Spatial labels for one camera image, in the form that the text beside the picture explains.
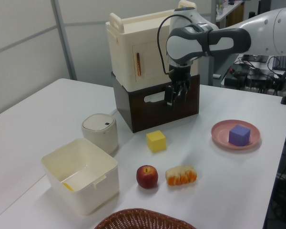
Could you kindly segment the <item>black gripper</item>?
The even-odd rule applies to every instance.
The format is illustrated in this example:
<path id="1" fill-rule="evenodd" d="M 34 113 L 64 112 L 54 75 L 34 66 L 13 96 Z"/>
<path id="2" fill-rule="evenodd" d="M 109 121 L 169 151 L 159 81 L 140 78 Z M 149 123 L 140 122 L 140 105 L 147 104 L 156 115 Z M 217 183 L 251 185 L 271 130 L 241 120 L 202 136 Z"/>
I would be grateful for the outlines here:
<path id="1" fill-rule="evenodd" d="M 182 100 L 186 100 L 187 93 L 190 89 L 190 66 L 172 66 L 169 65 L 169 78 L 172 85 L 165 88 L 164 100 L 170 110 L 174 109 L 176 96 L 179 94 Z"/>

